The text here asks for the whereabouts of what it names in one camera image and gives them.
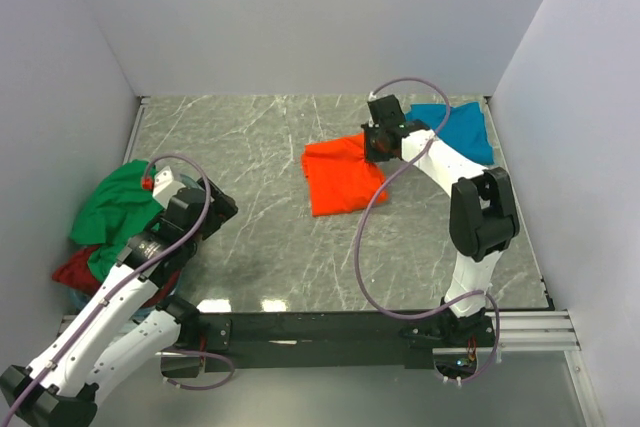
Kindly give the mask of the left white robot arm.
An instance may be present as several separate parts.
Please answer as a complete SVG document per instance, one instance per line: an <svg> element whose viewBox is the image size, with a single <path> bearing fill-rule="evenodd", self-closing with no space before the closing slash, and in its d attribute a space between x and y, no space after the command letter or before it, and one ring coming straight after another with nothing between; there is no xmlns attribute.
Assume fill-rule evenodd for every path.
<svg viewBox="0 0 640 427"><path fill-rule="evenodd" d="M7 417L30 426L87 426L109 393L158 352L205 357L200 311L168 294L129 333L122 327L238 208L210 179L146 180L162 211L132 236L98 292L27 366L1 376Z"/></svg>

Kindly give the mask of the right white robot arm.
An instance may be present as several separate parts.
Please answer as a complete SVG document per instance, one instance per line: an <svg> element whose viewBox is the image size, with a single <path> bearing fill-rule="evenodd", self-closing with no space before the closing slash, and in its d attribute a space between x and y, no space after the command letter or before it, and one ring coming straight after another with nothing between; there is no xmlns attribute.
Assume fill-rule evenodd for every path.
<svg viewBox="0 0 640 427"><path fill-rule="evenodd" d="M473 162L424 122L407 119L393 95L371 95L368 107L371 119L362 127L366 160L403 160L450 198L449 236L457 250L454 272L441 306L413 315L417 331L446 346L496 340L486 314L486 293L498 260L520 232L508 172Z"/></svg>

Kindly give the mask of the orange t-shirt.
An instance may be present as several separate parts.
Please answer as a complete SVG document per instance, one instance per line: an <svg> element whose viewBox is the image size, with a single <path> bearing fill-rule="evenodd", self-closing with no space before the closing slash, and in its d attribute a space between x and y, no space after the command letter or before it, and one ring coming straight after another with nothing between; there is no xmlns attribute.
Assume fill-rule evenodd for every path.
<svg viewBox="0 0 640 427"><path fill-rule="evenodd" d="M364 134L307 144L301 166L314 217L365 209L386 180L382 170L365 159Z"/></svg>

